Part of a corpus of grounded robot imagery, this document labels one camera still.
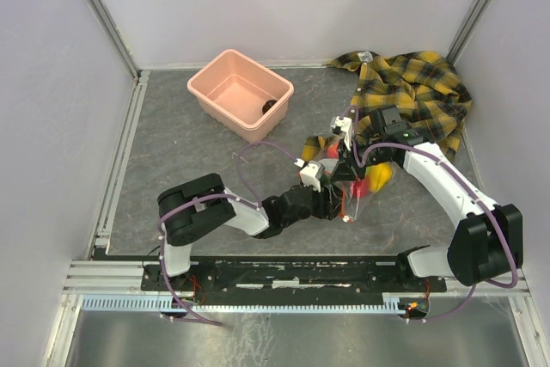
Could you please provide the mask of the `dark fake plum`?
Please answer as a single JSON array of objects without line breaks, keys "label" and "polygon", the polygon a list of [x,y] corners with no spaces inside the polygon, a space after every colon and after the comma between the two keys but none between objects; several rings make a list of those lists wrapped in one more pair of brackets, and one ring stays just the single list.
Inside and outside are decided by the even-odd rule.
[{"label": "dark fake plum", "polygon": [[276,100],[269,100],[267,101],[263,107],[262,107],[262,113],[266,114],[269,110],[271,110],[278,102]]}]

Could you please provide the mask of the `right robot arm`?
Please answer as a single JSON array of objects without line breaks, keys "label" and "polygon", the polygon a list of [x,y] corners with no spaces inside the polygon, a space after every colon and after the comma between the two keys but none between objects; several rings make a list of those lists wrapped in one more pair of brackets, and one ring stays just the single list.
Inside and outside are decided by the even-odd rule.
[{"label": "right robot arm", "polygon": [[414,177],[438,202],[455,226],[447,247],[424,246],[405,254],[394,269],[395,283],[413,291],[428,277],[452,277],[465,286],[487,282],[512,289],[523,264],[523,216],[513,204],[486,196],[449,162],[428,133],[401,118],[395,106],[369,115],[373,128],[358,143],[358,109],[349,107],[332,119],[339,137],[336,180],[364,177],[376,165],[393,162]]}]

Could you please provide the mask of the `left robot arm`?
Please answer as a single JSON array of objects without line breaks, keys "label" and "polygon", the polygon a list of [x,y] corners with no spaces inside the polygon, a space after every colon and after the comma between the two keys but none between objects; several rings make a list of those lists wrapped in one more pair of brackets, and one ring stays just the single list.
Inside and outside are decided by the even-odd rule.
[{"label": "left robot arm", "polygon": [[341,186],[325,178],[318,189],[301,183],[258,204],[230,191],[215,173],[170,188],[157,198],[164,265],[161,281],[173,290],[185,287],[193,244],[224,225],[267,239],[311,217],[336,218],[344,199]]}]

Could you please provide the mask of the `clear zip top bag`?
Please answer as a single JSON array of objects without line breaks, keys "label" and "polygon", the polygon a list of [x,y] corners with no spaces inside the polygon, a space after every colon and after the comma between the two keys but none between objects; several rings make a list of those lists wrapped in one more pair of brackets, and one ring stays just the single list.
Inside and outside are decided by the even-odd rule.
[{"label": "clear zip top bag", "polygon": [[[323,178],[321,179],[321,187],[334,184],[334,185],[337,185],[343,191],[344,198],[342,202],[341,213],[337,217],[341,218],[345,223],[352,223],[358,219],[360,212],[366,205],[367,201],[371,198],[372,193],[370,192],[365,198],[354,199],[351,196],[351,184],[354,181],[337,182],[332,180],[331,173],[337,162],[337,159],[326,158],[326,151],[327,151],[327,147],[334,142],[338,142],[339,146],[344,145],[344,143],[341,143],[340,138],[333,138],[331,141],[328,141],[325,139],[321,143],[321,149],[319,150],[319,152],[310,161],[321,162],[325,165],[326,172]],[[365,178],[369,179],[367,177],[367,174],[368,174],[368,168],[365,167],[364,179]]]}]

